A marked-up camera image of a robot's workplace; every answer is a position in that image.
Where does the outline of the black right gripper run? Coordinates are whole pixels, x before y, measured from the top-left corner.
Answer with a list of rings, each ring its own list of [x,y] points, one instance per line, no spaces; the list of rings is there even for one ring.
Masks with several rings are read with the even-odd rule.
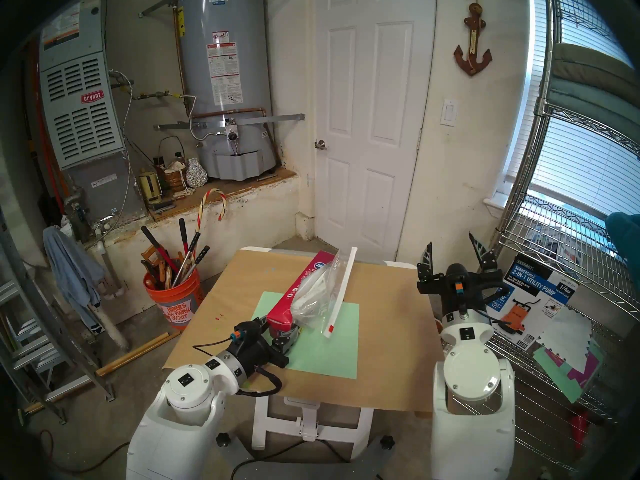
[[[418,263],[418,291],[422,295],[438,295],[444,314],[486,311],[487,305],[503,296],[503,271],[499,270],[495,252],[485,247],[469,232],[479,269],[448,270],[433,273],[433,243],[425,247]]]

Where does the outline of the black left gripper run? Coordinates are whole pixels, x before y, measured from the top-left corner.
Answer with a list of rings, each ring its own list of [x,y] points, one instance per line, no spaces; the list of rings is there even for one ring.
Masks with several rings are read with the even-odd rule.
[[[257,319],[259,334],[264,334],[269,329],[267,319]],[[257,372],[257,367],[272,364],[280,368],[289,365],[287,353],[291,350],[300,336],[300,327],[292,326],[289,331],[278,331],[275,337],[268,343],[264,337],[248,343],[244,342],[239,348],[239,363],[245,375],[252,375]]]

